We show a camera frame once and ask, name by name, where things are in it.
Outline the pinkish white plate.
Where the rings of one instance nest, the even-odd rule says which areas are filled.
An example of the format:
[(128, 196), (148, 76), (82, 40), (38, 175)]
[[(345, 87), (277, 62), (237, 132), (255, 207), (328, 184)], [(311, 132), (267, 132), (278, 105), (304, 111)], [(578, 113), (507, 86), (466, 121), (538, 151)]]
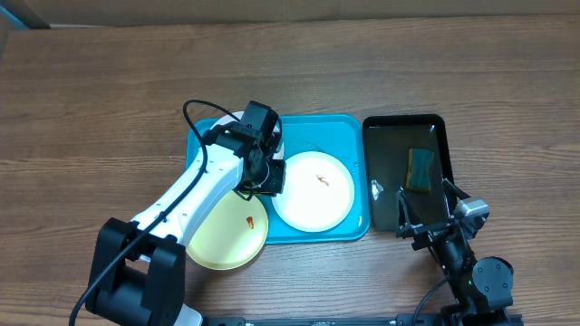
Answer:
[[(242, 115), (243, 115), (243, 111), (235, 111), (235, 112), (233, 113), (233, 115), (234, 115), (236, 118), (239, 118), (239, 119), (240, 119), (240, 118), (242, 117)], [(232, 122), (233, 120), (234, 120), (234, 119), (233, 119), (233, 118), (231, 118), (230, 116), (224, 116), (224, 117), (222, 117), (222, 118), (218, 119), (218, 120), (217, 120), (217, 121), (216, 121), (216, 122), (215, 122), (215, 123), (214, 123), (214, 124), (211, 126), (211, 129), (214, 129), (216, 126), (219, 126), (219, 125), (226, 125), (226, 124), (228, 124), (229, 122)], [(276, 126), (274, 127), (274, 130), (273, 130), (273, 135), (274, 135), (274, 136), (282, 136), (282, 130), (280, 130), (280, 121), (278, 121), (278, 122), (276, 123)], [(278, 144), (278, 146), (277, 146), (277, 148), (276, 148), (276, 150), (275, 150), (275, 153), (274, 153), (274, 155), (273, 155), (273, 158), (274, 158), (274, 159), (283, 159), (283, 158), (284, 158), (284, 154), (285, 154), (285, 145), (284, 145), (284, 142), (283, 142), (283, 140), (282, 140), (282, 139), (280, 139), (280, 142), (279, 142), (279, 144)]]

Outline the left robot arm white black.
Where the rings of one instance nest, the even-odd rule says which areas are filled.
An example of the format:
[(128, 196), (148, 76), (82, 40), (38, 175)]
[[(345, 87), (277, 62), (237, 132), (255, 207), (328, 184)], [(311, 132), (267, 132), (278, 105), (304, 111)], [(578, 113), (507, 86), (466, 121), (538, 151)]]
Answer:
[(186, 247), (228, 192), (275, 196), (285, 163), (279, 129), (230, 122), (198, 136), (200, 152), (169, 190), (130, 222), (110, 218), (98, 233), (81, 308), (119, 325), (202, 325), (185, 304)]

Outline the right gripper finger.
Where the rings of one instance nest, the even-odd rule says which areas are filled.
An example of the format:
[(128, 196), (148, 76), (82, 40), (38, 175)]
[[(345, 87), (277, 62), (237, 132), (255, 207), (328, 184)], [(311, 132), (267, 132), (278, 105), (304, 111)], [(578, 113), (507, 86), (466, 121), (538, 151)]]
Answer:
[(467, 213), (463, 210), (463, 201), (468, 199), (469, 195), (447, 178), (444, 178), (441, 184), (447, 200), (449, 214), (454, 217), (464, 217)]
[(399, 190), (396, 193), (396, 200), (397, 200), (398, 227), (400, 229), (403, 229), (410, 223), (408, 203), (403, 190)]

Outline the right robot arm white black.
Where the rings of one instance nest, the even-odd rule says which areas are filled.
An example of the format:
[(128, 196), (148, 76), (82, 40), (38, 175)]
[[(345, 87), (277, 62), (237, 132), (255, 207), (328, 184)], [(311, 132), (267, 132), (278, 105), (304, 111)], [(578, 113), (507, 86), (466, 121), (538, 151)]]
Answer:
[[(490, 256), (477, 259), (469, 246), (489, 216), (488, 203), (471, 197), (448, 179), (442, 181), (445, 199), (456, 202), (449, 217), (435, 225), (414, 224), (416, 217), (401, 189), (396, 193), (399, 225), (396, 235), (411, 238), (415, 251), (428, 249), (441, 268), (444, 278), (415, 308), (408, 325), (521, 325), (519, 316), (510, 316), (513, 304), (513, 266), (505, 259)], [(455, 303), (437, 314), (421, 313), (427, 301), (447, 284)]]

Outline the white plate with sauce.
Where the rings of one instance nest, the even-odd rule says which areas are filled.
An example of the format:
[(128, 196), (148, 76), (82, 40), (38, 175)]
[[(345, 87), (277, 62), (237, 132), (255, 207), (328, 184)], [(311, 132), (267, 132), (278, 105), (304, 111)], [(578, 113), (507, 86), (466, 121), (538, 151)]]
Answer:
[(342, 223), (353, 207), (354, 195), (353, 177), (340, 160), (306, 151), (285, 161), (283, 190), (272, 203), (288, 225), (315, 233)]

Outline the green yellow sponge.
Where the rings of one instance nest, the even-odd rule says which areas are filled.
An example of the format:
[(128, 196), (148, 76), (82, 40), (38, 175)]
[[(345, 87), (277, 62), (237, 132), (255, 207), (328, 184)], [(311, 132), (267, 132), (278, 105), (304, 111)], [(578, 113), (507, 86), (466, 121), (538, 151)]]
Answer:
[(428, 149), (409, 149), (405, 188), (413, 192), (431, 191), (431, 171), (435, 154)]

